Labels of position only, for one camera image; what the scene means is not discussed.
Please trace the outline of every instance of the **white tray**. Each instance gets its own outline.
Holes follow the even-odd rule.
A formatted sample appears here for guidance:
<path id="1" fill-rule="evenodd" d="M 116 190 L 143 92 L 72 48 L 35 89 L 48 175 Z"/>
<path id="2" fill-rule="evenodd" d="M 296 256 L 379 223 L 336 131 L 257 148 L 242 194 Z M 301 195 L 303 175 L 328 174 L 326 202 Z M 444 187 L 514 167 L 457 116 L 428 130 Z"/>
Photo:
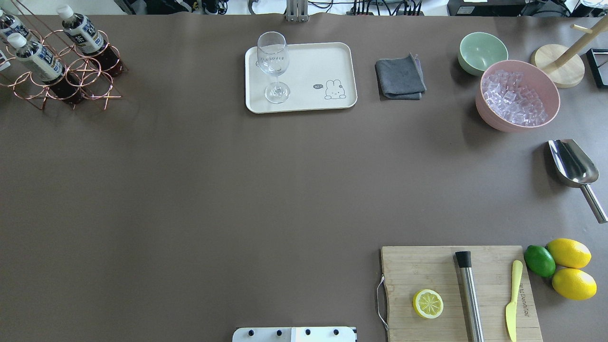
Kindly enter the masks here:
<path id="1" fill-rule="evenodd" d="M 254 46 L 245 53 L 245 104 L 254 113 L 349 108 L 357 102 L 353 59 L 344 43 L 290 44 L 289 67 L 278 79 L 291 95 L 279 104 L 266 100 L 264 90 L 274 78 L 256 61 Z"/>

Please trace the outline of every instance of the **white bottle cap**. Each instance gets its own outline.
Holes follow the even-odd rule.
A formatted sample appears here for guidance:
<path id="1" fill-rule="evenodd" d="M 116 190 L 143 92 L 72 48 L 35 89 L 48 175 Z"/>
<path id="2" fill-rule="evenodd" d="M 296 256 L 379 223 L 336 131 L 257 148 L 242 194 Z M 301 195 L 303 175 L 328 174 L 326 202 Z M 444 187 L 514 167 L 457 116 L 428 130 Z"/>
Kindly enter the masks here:
<path id="1" fill-rule="evenodd" d="M 61 17 L 61 19 L 68 19 L 71 18 L 72 15 L 74 15 L 74 10 L 72 10 L 72 7 L 70 7 L 69 5 L 63 5 L 57 7 L 57 14 L 59 14 L 59 17 Z"/>
<path id="2" fill-rule="evenodd" d="M 20 49 L 27 44 L 27 39 L 20 33 L 11 34 L 8 41 L 15 49 Z"/>

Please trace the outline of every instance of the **wine glass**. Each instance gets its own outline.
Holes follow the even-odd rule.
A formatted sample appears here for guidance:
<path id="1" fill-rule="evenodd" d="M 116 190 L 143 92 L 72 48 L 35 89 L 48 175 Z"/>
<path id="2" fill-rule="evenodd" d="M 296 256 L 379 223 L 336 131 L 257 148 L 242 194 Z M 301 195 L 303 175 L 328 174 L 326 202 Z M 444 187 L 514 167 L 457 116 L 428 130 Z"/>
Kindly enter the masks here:
<path id="1" fill-rule="evenodd" d="M 258 38 L 258 66 L 275 77 L 275 82 L 266 87 L 266 99 L 272 103 L 283 103 L 289 97 L 289 87 L 278 81 L 289 66 L 289 51 L 285 37 L 274 31 L 263 33 Z"/>

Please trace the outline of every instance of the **wooden mug tree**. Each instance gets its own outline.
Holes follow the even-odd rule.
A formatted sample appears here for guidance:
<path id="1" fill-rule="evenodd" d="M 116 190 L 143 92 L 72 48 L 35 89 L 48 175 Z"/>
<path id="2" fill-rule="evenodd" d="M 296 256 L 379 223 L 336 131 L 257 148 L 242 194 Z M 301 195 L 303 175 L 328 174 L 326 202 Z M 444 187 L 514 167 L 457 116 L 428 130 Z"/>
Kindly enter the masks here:
<path id="1" fill-rule="evenodd" d="M 558 88 L 571 88 L 582 81 L 585 65 L 578 52 L 601 32 L 608 30 L 608 16 L 601 18 L 591 29 L 574 24 L 571 27 L 585 33 L 576 43 L 570 47 L 544 45 L 530 58 L 532 64 L 546 72 Z"/>

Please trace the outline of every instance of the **bunny illustration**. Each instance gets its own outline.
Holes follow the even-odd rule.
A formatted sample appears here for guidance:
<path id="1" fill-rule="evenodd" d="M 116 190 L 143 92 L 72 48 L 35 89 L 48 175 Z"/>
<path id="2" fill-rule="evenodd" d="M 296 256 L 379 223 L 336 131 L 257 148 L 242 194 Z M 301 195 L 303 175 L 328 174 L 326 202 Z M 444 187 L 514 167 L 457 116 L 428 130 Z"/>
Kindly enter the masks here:
<path id="1" fill-rule="evenodd" d="M 325 84 L 325 100 L 330 99 L 346 99 L 346 94 L 340 80 L 329 80 Z"/>

